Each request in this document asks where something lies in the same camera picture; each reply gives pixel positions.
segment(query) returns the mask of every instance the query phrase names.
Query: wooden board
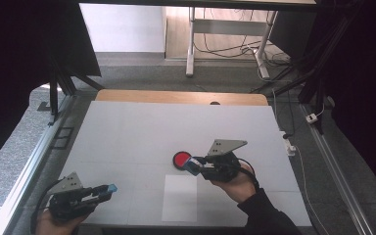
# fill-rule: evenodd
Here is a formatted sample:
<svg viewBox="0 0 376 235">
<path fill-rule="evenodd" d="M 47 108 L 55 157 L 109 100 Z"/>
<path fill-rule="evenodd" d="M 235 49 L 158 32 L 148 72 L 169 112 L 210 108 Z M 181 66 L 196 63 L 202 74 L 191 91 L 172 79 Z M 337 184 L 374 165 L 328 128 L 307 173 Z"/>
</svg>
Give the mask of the wooden board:
<svg viewBox="0 0 376 235">
<path fill-rule="evenodd" d="M 122 101 L 169 104 L 204 104 L 267 106 L 267 99 L 260 94 L 207 93 L 147 90 L 101 90 L 96 101 Z"/>
</svg>

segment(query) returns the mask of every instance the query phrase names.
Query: gray tile floor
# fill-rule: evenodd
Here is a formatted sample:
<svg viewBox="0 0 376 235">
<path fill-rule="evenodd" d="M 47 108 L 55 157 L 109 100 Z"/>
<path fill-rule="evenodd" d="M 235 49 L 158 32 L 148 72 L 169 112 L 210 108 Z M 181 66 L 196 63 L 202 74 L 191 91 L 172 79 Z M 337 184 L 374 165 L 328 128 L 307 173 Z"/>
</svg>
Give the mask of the gray tile floor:
<svg viewBox="0 0 376 235">
<path fill-rule="evenodd" d="M 261 80 L 256 74 L 256 64 L 253 63 L 199 62 L 195 67 L 195 77 L 188 79 L 184 75 L 183 62 L 164 61 L 155 55 L 141 56 L 143 55 L 130 55 L 124 59 L 122 55 L 99 54 L 103 78 L 95 78 L 95 80 L 108 88 L 238 93 L 248 93 L 251 88 L 261 85 Z M 272 73 L 278 71 L 279 69 L 276 68 L 271 69 Z M 73 128 L 72 140 L 79 130 L 88 105 L 96 95 L 96 92 L 86 84 L 79 81 L 75 84 L 80 92 L 73 97 L 72 109 L 63 124 L 63 127 Z M 319 233 L 326 234 L 309 207 L 304 182 L 306 182 L 310 202 L 329 234 L 358 234 L 304 121 L 300 105 L 294 102 L 298 93 L 299 89 L 291 91 L 291 108 L 294 118 L 291 117 L 286 95 L 277 98 L 276 106 L 279 123 L 286 132 L 292 132 L 292 120 L 295 122 L 295 135 L 290 139 L 293 145 L 300 148 L 302 158 L 295 156 L 290 161 L 303 192 L 306 208 Z M 41 102 L 48 102 L 48 90 L 44 88 L 38 88 L 31 93 L 28 111 L 0 152 L 0 207 L 49 120 L 48 112 L 37 111 Z M 330 117 L 329 107 L 324 112 L 323 126 L 324 136 L 376 232 L 376 178 L 359 153 L 335 126 L 334 120 Z M 54 140 L 52 146 L 62 144 L 60 141 Z M 50 182 L 57 179 L 72 143 L 73 141 L 70 141 L 65 150 L 50 149 L 48 151 L 44 164 L 39 168 L 40 173 L 34 177 L 26 192 L 27 196 L 23 198 L 14 216 L 8 234 L 27 234 L 29 216 L 37 202 L 38 195 Z M 305 181 L 301 160 L 305 164 Z M 302 228 L 302 231 L 304 234 L 316 234 L 312 228 Z"/>
</svg>

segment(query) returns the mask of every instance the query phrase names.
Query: red circular object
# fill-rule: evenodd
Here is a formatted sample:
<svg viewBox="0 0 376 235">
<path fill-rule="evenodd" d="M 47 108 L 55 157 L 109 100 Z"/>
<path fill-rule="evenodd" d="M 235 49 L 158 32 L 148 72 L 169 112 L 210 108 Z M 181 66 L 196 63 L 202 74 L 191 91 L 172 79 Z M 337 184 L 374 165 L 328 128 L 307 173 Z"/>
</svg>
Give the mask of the red circular object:
<svg viewBox="0 0 376 235">
<path fill-rule="evenodd" d="M 189 153 L 185 151 L 178 152 L 173 156 L 173 165 L 175 165 L 177 169 L 183 170 L 183 166 L 185 162 L 189 160 L 189 158 L 191 158 L 191 155 Z"/>
</svg>

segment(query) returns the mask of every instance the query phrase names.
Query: white paper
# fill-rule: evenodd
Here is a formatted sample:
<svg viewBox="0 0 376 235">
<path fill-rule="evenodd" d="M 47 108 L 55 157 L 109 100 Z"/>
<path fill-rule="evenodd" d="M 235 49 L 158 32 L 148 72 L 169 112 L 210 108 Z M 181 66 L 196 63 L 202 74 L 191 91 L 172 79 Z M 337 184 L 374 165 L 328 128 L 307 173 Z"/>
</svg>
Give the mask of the white paper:
<svg viewBox="0 0 376 235">
<path fill-rule="evenodd" d="M 162 221 L 197 221 L 197 177 L 165 176 Z"/>
</svg>

